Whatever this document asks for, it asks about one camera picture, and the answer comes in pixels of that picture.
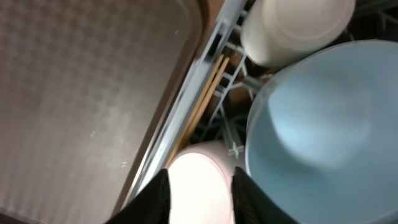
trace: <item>blue bowl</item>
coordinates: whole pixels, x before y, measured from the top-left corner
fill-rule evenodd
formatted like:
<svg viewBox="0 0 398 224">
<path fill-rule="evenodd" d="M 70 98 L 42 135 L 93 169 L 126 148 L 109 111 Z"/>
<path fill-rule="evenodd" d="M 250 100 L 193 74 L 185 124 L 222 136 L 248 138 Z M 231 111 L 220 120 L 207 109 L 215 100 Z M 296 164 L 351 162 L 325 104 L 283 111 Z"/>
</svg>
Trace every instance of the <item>blue bowl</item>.
<svg viewBox="0 0 398 224">
<path fill-rule="evenodd" d="M 350 42 L 285 68 L 256 96 L 246 142 L 249 174 L 298 222 L 394 220 L 398 44 Z"/>
</svg>

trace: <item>brown tray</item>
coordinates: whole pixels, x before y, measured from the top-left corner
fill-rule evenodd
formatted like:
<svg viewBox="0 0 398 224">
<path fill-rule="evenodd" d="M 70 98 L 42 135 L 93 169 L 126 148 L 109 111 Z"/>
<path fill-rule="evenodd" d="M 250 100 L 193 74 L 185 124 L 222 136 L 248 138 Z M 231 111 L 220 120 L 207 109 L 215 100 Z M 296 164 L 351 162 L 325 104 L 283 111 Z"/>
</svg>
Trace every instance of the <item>brown tray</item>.
<svg viewBox="0 0 398 224">
<path fill-rule="evenodd" d="M 195 0 L 0 1 L 0 213 L 117 212 L 201 27 Z"/>
</svg>

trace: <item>white cup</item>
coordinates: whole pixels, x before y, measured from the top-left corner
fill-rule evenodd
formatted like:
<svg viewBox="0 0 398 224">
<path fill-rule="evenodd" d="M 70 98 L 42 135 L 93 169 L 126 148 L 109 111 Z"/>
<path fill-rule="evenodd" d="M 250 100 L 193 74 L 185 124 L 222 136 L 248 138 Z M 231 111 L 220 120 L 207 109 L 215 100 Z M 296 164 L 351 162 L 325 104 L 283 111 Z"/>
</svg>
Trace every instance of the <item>white cup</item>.
<svg viewBox="0 0 398 224">
<path fill-rule="evenodd" d="M 257 0 L 244 21 L 241 42 L 258 65 L 283 67 L 337 38 L 355 0 Z"/>
</svg>

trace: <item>light blue bowl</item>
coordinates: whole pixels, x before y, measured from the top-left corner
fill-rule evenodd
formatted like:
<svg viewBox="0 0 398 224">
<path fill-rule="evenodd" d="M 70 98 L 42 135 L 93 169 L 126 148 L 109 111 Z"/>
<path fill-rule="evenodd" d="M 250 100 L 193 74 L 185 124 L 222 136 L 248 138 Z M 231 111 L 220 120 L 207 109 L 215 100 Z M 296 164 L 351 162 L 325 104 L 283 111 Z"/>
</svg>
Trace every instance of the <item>light blue bowl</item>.
<svg viewBox="0 0 398 224">
<path fill-rule="evenodd" d="M 279 72 L 246 142 L 249 174 L 298 222 L 397 218 L 398 44 L 338 45 Z"/>
</svg>

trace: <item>dish rack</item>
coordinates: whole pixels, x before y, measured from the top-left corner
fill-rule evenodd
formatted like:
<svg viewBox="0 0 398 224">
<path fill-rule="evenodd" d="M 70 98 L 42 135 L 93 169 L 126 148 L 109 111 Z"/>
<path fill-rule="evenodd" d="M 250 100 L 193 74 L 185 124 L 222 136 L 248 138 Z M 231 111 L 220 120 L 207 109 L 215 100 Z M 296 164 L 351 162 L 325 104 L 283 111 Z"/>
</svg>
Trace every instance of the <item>dish rack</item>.
<svg viewBox="0 0 398 224">
<path fill-rule="evenodd" d="M 203 141 L 222 139 L 229 156 L 244 156 L 246 143 L 246 122 L 250 105 L 261 89 L 279 70 L 260 67 L 253 63 L 240 44 L 240 33 L 244 18 L 254 1 L 226 1 L 217 18 L 215 28 L 209 38 L 203 54 L 193 61 L 185 83 L 182 85 L 177 100 L 160 132 L 152 151 L 149 151 L 134 179 L 126 203 L 151 180 L 158 170 L 170 160 L 172 149 L 178 143 L 176 139 L 183 134 L 183 127 L 189 115 L 195 113 L 193 107 L 200 98 L 200 93 L 207 79 L 211 76 L 218 59 L 222 55 L 229 58 L 228 65 L 206 110 L 193 132 L 192 144 Z M 363 39 L 398 40 L 397 35 L 389 32 L 391 27 L 398 30 L 398 10 L 394 15 L 392 9 L 398 6 L 397 1 L 357 0 L 356 11 L 347 29 L 330 45 Z M 369 32 L 361 32 L 362 24 L 374 21 Z M 231 102 L 239 96 L 239 102 Z"/>
</svg>

